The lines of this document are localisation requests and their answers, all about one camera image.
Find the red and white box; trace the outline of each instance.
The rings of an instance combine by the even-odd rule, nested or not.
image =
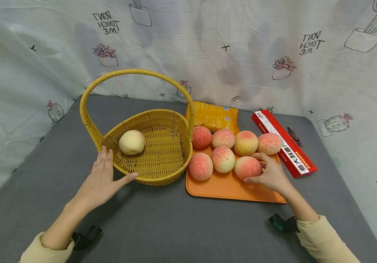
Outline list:
[[[301,150],[297,142],[283,129],[269,110],[255,111],[252,119],[262,133],[275,133],[282,138],[282,149],[279,158],[288,168],[294,178],[310,175],[317,171],[317,167]]]

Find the hand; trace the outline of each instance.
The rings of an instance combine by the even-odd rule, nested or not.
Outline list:
[[[94,210],[105,204],[124,185],[134,180],[138,174],[133,172],[120,180],[113,180],[113,152],[107,151],[105,146],[98,153],[96,161],[93,163],[92,172],[83,182],[71,202],[78,206],[83,206],[86,212]]]
[[[264,162],[264,164],[261,163],[261,166],[265,168],[265,171],[260,176],[245,178],[244,182],[261,183],[270,190],[280,193],[282,196],[285,196],[289,191],[294,189],[279,163],[264,153],[254,153],[252,157]]]

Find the yellow wicker basket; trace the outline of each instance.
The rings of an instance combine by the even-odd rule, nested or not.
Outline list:
[[[189,121],[171,110],[148,110],[132,116],[102,136],[89,117],[86,100],[92,90],[105,80],[126,74],[141,74],[171,83],[186,98],[190,111]],[[176,181],[188,166],[193,155],[194,105],[189,93],[177,81],[165,75],[144,69],[117,70],[95,80],[80,100],[80,116],[98,151],[102,145],[114,152],[114,167],[123,174],[138,172],[136,181],[150,186],[162,186]],[[121,136],[129,130],[138,130],[146,138],[142,153],[125,155],[118,147]]]

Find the gray fabric surface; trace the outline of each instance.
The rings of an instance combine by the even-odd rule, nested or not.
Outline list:
[[[79,100],[0,190],[0,263],[16,263],[88,175],[97,153],[78,107]],[[186,106],[106,96],[88,100],[89,114],[102,133],[153,108],[184,114]],[[251,115],[240,111],[238,125],[260,134]],[[327,216],[361,262],[377,262],[377,240],[311,122],[276,118],[293,127],[319,168],[297,180],[285,170],[293,185]],[[104,234],[91,249],[74,252],[69,262],[314,262],[294,234],[280,233],[268,222],[274,213],[293,215],[288,205],[192,197],[185,190],[185,175],[161,187],[132,182],[84,219],[79,232],[95,224]]]

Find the orange plastic tray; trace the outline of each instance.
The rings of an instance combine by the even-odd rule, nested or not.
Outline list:
[[[197,150],[193,149],[193,155],[203,152],[211,156],[213,147]],[[235,154],[235,160],[241,156]],[[270,155],[274,160],[280,164],[278,155]],[[187,169],[185,179],[185,188],[189,194],[195,197],[209,197],[209,198],[222,198],[222,199],[237,199],[255,202],[269,202],[286,204],[286,200],[278,193],[266,188],[263,185],[252,185],[241,181],[232,170],[222,174],[213,170],[211,177],[204,181],[195,180]]]

